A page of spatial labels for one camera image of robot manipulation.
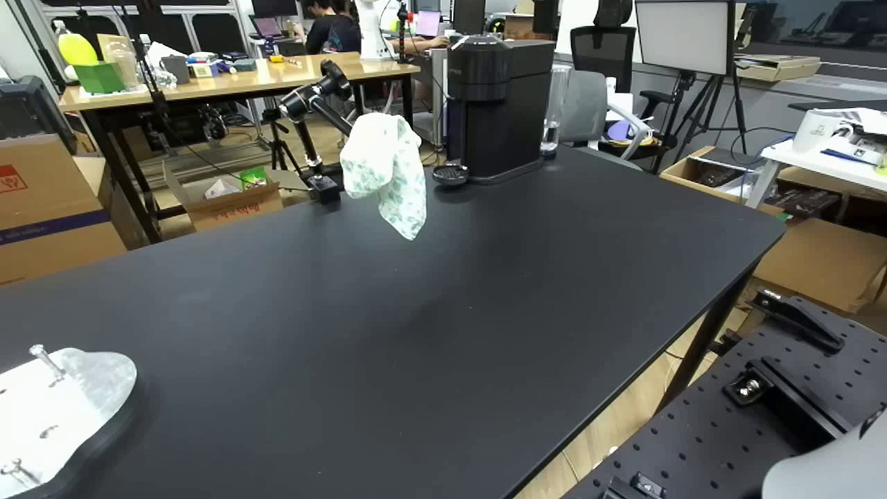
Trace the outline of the white green patterned cloth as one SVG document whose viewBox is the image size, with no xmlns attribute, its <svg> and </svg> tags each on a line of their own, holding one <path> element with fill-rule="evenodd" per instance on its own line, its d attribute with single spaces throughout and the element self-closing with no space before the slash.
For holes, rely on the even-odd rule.
<svg viewBox="0 0 887 499">
<path fill-rule="evenodd" d="M 421 136 L 396 112 L 363 112 L 342 150 L 343 190 L 371 197 L 381 218 L 404 241 L 426 225 Z"/>
</svg>

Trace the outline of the black round disc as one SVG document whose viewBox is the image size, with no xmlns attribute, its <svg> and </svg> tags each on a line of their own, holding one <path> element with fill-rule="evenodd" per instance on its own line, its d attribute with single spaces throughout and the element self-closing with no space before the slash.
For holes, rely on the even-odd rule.
<svg viewBox="0 0 887 499">
<path fill-rule="evenodd" d="M 433 169 L 433 180 L 438 189 L 463 189 L 472 173 L 463 164 L 443 164 Z"/>
</svg>

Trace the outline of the black tower box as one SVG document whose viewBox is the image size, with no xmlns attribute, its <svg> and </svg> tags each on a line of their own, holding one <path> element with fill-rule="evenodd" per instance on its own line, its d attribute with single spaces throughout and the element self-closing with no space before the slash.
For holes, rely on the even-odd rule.
<svg viewBox="0 0 887 499">
<path fill-rule="evenodd" d="M 542 155 L 554 44 L 463 35 L 450 47 L 447 137 L 472 176 L 496 176 Z"/>
</svg>

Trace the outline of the grey office chair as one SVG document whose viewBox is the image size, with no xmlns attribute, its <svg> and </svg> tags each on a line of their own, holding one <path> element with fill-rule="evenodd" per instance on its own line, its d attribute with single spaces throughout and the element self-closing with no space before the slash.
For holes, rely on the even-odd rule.
<svg viewBox="0 0 887 499">
<path fill-rule="evenodd" d="M 623 150 L 619 151 L 621 159 L 629 159 L 652 136 L 652 126 L 626 105 L 611 100 L 611 82 L 602 71 L 557 71 L 548 92 L 544 141 L 551 146 L 573 144 L 596 150 L 608 136 L 608 117 L 615 117 L 629 123 L 632 136 L 623 141 Z"/>
</svg>

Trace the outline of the wooden background table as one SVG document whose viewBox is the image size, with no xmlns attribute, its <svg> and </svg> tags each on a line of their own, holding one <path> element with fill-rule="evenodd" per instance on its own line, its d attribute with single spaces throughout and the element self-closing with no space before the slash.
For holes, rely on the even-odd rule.
<svg viewBox="0 0 887 499">
<path fill-rule="evenodd" d="M 367 61 L 357 51 L 329 51 L 332 64 L 343 68 L 353 82 L 370 80 L 396 80 L 402 86 L 402 117 L 414 118 L 414 86 L 410 78 L 418 75 L 415 64 L 408 61 Z M 217 100 L 252 100 L 286 93 L 291 87 L 305 87 L 323 80 L 324 56 L 291 56 L 281 64 L 257 61 L 252 71 L 231 71 L 219 78 L 196 78 L 174 87 L 134 87 L 115 93 L 88 93 L 80 86 L 69 86 L 59 96 L 59 108 L 69 117 L 80 117 L 99 146 L 110 180 L 123 189 L 135 227 L 156 244 L 162 237 L 158 220 L 165 211 L 142 173 L 138 159 L 131 151 L 123 130 L 135 112 L 151 110 L 167 117 L 174 105 L 196 105 Z"/>
</svg>

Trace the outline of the open cardboard box floor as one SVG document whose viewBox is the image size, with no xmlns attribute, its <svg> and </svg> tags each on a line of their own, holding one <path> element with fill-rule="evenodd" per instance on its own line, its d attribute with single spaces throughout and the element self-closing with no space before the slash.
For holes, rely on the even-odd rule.
<svg viewBox="0 0 887 499">
<path fill-rule="evenodd" d="M 281 184 L 264 165 L 184 183 L 178 200 L 196 232 L 282 207 Z"/>
</svg>

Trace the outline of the seated person background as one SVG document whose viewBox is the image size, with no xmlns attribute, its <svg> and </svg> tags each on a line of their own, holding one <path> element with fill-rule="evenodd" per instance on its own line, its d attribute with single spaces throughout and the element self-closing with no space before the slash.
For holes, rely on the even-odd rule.
<svg viewBox="0 0 887 499">
<path fill-rule="evenodd" d="M 305 47 L 311 51 L 357 51 L 361 26 L 350 0 L 307 0 L 313 13 Z"/>
</svg>

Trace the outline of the white projector screen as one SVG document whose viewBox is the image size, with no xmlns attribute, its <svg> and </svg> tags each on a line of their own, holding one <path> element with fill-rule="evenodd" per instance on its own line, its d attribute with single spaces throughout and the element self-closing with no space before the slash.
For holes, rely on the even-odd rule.
<svg viewBox="0 0 887 499">
<path fill-rule="evenodd" d="M 730 0 L 639 0 L 643 61 L 723 75 L 730 68 L 730 13 Z"/>
</svg>

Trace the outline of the black tripod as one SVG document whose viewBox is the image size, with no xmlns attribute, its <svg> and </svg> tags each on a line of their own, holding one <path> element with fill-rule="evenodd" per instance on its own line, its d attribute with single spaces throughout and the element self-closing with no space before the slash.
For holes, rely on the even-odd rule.
<svg viewBox="0 0 887 499">
<path fill-rule="evenodd" d="M 686 146 L 702 133 L 733 133 L 740 141 L 740 150 L 749 150 L 749 122 L 738 75 L 711 75 L 693 100 L 688 92 L 695 86 L 698 75 L 691 68 L 677 71 L 677 86 L 670 93 L 670 108 L 665 117 L 665 130 L 661 133 L 663 150 L 657 151 L 655 169 L 665 165 L 665 155 L 680 157 Z M 720 93 L 730 93 L 727 117 L 734 123 L 716 123 L 713 117 L 719 110 Z"/>
</svg>

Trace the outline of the black perforated breadboard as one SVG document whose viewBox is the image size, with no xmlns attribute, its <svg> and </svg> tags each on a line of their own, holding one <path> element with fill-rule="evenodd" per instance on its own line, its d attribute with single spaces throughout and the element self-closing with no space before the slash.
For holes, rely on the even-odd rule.
<svg viewBox="0 0 887 499">
<path fill-rule="evenodd" d="M 749 334 L 566 499 L 763 499 L 780 460 L 876 434 L 887 334 L 801 295 L 759 290 L 755 306 Z"/>
</svg>

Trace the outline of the cardboard box right floor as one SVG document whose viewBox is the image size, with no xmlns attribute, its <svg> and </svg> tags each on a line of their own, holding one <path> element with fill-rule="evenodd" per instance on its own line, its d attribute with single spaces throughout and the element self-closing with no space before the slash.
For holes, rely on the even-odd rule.
<svg viewBox="0 0 887 499">
<path fill-rule="evenodd" d="M 755 277 L 834 311 L 860 312 L 884 290 L 887 237 L 823 218 L 795 220 L 769 250 Z"/>
</svg>

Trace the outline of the large cardboard box left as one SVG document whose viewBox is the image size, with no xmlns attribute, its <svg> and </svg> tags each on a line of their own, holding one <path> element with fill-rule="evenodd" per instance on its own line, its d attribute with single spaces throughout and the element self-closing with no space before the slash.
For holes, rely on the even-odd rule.
<svg viewBox="0 0 887 499">
<path fill-rule="evenodd" d="M 108 211 L 59 136 L 0 141 L 0 281 L 124 254 Z"/>
</svg>

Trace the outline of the white table with papers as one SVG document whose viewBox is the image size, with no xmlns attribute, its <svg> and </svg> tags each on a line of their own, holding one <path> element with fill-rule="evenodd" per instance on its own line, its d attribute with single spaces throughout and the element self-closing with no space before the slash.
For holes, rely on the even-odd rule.
<svg viewBox="0 0 887 499">
<path fill-rule="evenodd" d="M 783 165 L 887 190 L 887 112 L 870 105 L 810 108 L 795 136 L 765 146 L 759 157 L 765 165 L 745 194 L 749 207 L 765 201 Z"/>
</svg>

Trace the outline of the yellow green object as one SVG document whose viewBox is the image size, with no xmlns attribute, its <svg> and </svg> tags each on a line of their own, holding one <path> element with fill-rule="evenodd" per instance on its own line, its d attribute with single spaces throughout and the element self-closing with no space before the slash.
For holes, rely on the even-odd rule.
<svg viewBox="0 0 887 499">
<path fill-rule="evenodd" d="M 66 24 L 56 26 L 56 47 L 69 65 L 95 65 L 99 61 L 92 40 Z"/>
</svg>

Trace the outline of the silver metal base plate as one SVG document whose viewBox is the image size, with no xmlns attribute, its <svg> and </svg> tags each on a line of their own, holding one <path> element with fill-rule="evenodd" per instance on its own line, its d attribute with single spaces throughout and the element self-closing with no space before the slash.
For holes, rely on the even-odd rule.
<svg viewBox="0 0 887 499">
<path fill-rule="evenodd" d="M 0 499 L 31 492 L 129 405 L 138 366 L 123 351 L 31 345 L 0 374 Z"/>
</svg>

